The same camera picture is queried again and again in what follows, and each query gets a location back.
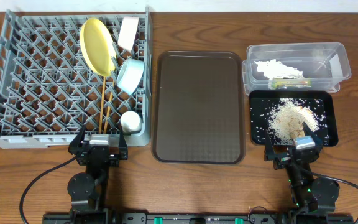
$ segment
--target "clear plastic container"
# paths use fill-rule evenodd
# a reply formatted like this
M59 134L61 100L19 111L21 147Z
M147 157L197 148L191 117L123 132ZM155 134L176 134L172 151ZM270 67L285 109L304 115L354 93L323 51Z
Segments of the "clear plastic container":
M271 78L258 72L257 63L276 60L302 72L303 78ZM247 95L254 90L323 90L337 92L351 77L349 60L341 43L251 45L242 63Z

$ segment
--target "wooden table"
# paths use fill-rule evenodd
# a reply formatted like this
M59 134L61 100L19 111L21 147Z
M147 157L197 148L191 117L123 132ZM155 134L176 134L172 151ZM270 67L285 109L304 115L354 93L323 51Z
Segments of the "wooden table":
M0 31L4 14L0 13ZM246 58L252 44L341 42L352 77L341 83L334 99L339 144L324 148L313 171L358 184L358 14L222 13L152 14L154 55L166 50L230 51ZM236 166L164 164L145 147L130 147L129 160L111 170L108 204L119 211L150 213L248 213L262 205L284 211L294 207L284 170L263 161L264 148L250 141L246 108L246 157ZM41 172L71 157L67 147L0 149L0 223L20 223L19 200ZM67 212L69 179L84 167L75 162L46 175L27 194L24 211L30 223L45 212ZM341 184L336 212L358 216L358 191Z

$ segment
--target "gray dish rack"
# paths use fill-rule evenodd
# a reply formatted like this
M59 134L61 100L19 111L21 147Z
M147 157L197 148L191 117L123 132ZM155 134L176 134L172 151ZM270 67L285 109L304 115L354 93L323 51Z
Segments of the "gray dish rack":
M139 17L131 52L116 45L124 16ZM89 69L80 49L81 25L100 19L110 31L117 59L106 79L104 116L111 146L119 141L119 119L125 111L142 118L142 130L125 136L128 146L150 141L152 20L145 14L88 16L23 16L6 12L0 37L0 147L43 148L69 144L82 126L89 138L98 134L103 78ZM116 83L119 67L128 58L143 60L142 80L132 95ZM107 107L111 114L107 118Z

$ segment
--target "yellow plate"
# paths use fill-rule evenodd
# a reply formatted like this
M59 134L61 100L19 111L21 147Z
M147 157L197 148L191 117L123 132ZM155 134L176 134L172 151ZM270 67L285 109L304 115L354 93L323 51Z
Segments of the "yellow plate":
M116 58L112 38L107 27L97 18L88 19L81 27L80 46L86 64L95 73L110 76L115 66L111 57Z

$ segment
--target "dark rectangular tray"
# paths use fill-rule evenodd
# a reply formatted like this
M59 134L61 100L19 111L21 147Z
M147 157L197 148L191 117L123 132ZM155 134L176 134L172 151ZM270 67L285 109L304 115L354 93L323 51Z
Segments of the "dark rectangular tray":
M245 154L241 59L165 52L158 59L152 153L162 162L236 164Z
M327 124L326 128L320 128L315 134L324 142L324 146L336 146L338 143L338 133L334 114L334 104L331 95L325 91L252 91L249 95L251 137L256 144L265 144L265 129L269 123L265 116L270 112L269 107L277 103L280 98L294 98L297 100L318 100L323 102L323 106L311 107L310 110L317 115L324 114L326 119L320 122Z

